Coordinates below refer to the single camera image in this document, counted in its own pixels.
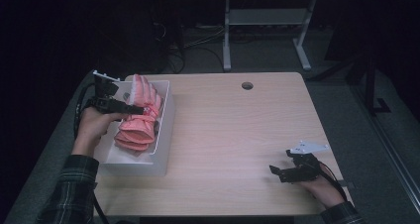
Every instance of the person's left hand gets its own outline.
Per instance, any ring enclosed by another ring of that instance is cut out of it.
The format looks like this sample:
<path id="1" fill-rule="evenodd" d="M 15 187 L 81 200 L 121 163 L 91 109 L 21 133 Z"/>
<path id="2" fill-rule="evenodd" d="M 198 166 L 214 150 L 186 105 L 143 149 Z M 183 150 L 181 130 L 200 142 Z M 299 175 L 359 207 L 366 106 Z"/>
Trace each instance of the person's left hand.
<path id="1" fill-rule="evenodd" d="M 102 114 L 93 107 L 84 109 L 71 154 L 93 157 L 95 147 L 106 134 L 109 124 L 127 116 L 122 113 Z"/>

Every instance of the hand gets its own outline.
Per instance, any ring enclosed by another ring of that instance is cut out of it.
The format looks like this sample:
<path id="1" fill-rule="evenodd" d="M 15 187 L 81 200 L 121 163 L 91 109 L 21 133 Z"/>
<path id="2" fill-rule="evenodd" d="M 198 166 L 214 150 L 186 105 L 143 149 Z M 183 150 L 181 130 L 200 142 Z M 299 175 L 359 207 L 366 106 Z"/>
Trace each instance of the hand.
<path id="1" fill-rule="evenodd" d="M 71 154 L 93 157 L 95 148 L 101 137 L 106 134 L 109 124 L 127 116 L 121 113 L 102 114 L 93 107 L 84 109 Z"/>
<path id="2" fill-rule="evenodd" d="M 320 166 L 324 173 L 330 173 L 324 165 L 320 164 Z M 322 175 L 312 181 L 302 181 L 296 184 L 312 193 L 327 209 L 345 202 L 340 192 Z"/>

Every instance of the dark background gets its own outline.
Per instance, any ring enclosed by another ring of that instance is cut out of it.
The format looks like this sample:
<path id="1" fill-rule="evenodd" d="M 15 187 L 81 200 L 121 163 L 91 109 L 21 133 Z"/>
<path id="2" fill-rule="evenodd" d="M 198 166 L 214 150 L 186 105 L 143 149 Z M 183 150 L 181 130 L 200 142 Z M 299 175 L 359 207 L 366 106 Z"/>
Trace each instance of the dark background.
<path id="1" fill-rule="evenodd" d="M 298 0 L 236 2 L 271 7 Z M 418 120 L 419 8 L 420 0 L 318 0 L 311 22 L 320 30 L 336 27 L 327 59 L 366 52 Z M 167 45 L 181 42 L 179 25 L 223 25 L 223 12 L 224 0 L 0 0 L 0 221 L 88 71 L 159 73 Z M 153 23 L 167 26 L 161 42 Z"/>

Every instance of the gray carpet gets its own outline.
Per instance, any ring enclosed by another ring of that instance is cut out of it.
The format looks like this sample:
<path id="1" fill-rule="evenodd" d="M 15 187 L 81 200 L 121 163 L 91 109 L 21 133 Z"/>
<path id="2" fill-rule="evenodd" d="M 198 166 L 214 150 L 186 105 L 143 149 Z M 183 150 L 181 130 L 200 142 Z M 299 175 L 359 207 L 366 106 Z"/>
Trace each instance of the gray carpet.
<path id="1" fill-rule="evenodd" d="M 231 44 L 232 72 L 297 71 L 303 77 L 311 77 L 334 64 L 333 61 L 324 61 L 331 31 L 310 31 L 304 48 L 313 68 L 304 71 L 291 42 L 296 33 L 286 29 L 260 29 L 257 33 L 244 34 L 244 38 Z M 193 42 L 207 35 L 211 35 L 211 32 L 186 31 L 185 39 Z M 211 50 L 221 58 L 221 42 L 207 43 L 198 48 L 186 52 L 187 59 L 182 73 L 223 72 L 218 58 L 208 51 Z M 172 56 L 171 59 L 177 67 L 181 66 L 177 57 Z M 359 87 L 347 85 L 344 79 L 347 71 L 343 69 L 322 82 L 307 82 L 307 87 L 343 176 L 354 186 L 350 189 L 353 201 L 368 223 L 420 223 L 419 213 L 395 174 L 381 139 L 372 127 L 369 114 L 355 95 L 354 91 L 363 88 L 363 84 Z M 89 78 L 90 75 L 82 84 L 87 83 Z M 396 150 L 413 178 L 420 181 L 420 173 L 417 171 L 420 168 L 420 160 L 417 159 L 420 154 L 419 123 L 399 99 L 389 80 L 380 72 L 377 73 L 376 95 L 383 98 L 392 111 L 378 114 L 376 121 L 396 145 Z M 72 128 L 74 104 L 75 97 L 69 100 L 68 108 L 6 223 L 32 223 L 53 189 L 59 169 L 71 149 L 72 130 L 68 129 Z M 111 223 L 122 218 L 111 217 Z M 134 217 L 124 219 L 138 221 Z M 262 218 L 256 223 L 271 223 L 273 220 L 275 218 Z M 296 217 L 295 223 L 323 222 L 318 215 L 314 215 Z"/>

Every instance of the white box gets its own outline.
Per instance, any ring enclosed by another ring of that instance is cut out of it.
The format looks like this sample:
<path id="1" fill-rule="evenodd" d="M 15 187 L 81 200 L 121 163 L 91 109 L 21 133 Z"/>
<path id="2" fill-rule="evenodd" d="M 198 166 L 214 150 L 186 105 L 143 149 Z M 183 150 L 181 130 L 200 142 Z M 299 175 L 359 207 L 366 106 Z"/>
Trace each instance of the white box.
<path id="1" fill-rule="evenodd" d="M 114 98 L 124 101 L 124 94 L 130 93 L 132 82 L 114 82 L 118 91 Z M 158 121 L 158 133 L 155 141 L 146 151 L 139 153 L 115 146 L 114 136 L 120 122 L 112 122 L 107 134 L 96 147 L 94 158 L 99 161 L 99 174 L 102 175 L 153 175 L 166 174 L 169 157 L 170 138 L 175 117 L 175 106 L 170 91 L 169 81 L 150 81 L 163 99 Z"/>

